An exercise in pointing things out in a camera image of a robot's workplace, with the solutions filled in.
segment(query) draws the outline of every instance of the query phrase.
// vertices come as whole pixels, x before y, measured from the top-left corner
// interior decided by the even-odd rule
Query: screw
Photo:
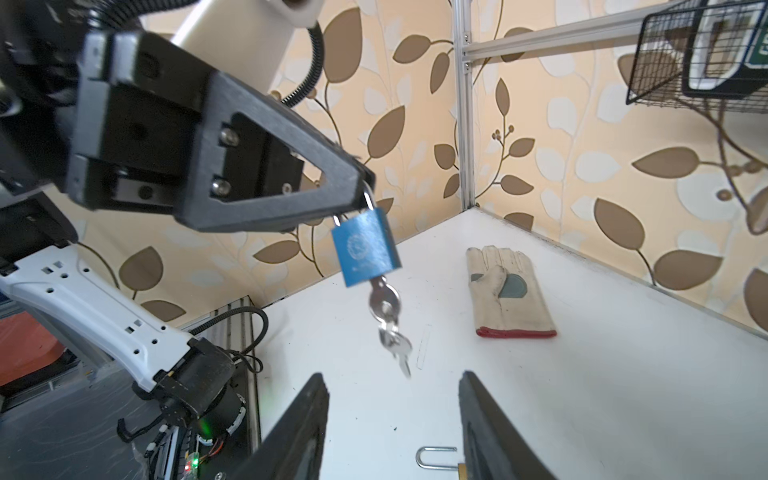
[[[219,141],[228,147],[236,147],[240,143],[240,135],[229,127],[221,129]]]
[[[232,185],[223,178],[216,178],[210,184],[210,191],[217,197],[226,197],[232,191]]]

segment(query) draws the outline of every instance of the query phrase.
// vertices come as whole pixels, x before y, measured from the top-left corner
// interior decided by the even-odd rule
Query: black wire basket
[[[766,113],[766,5],[686,0],[648,15],[627,104]]]

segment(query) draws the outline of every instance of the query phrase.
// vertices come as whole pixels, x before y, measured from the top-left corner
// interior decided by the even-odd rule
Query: padlock body
[[[331,230],[347,286],[401,267],[395,239],[381,208],[366,210]]]

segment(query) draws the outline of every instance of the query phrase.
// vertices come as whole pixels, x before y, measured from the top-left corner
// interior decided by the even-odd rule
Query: work glove
[[[531,260],[494,246],[467,250],[475,331],[491,338],[557,335]]]

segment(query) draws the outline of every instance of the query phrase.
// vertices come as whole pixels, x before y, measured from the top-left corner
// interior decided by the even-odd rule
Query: floral wallpaper
[[[145,26],[170,34],[184,13]],[[296,107],[376,172],[375,196],[397,241],[460,211],[451,18],[443,0],[326,1],[324,75]],[[308,35],[297,30],[271,93],[289,94],[310,59]],[[322,182],[305,169],[302,188]],[[89,212],[47,193],[77,227],[94,270],[174,325],[244,295],[266,305],[339,270],[328,218],[289,233],[198,233],[171,217]]]
[[[490,40],[639,0],[478,0]],[[768,330],[765,117],[627,106],[635,45],[507,55],[474,68],[477,204],[752,328]]]

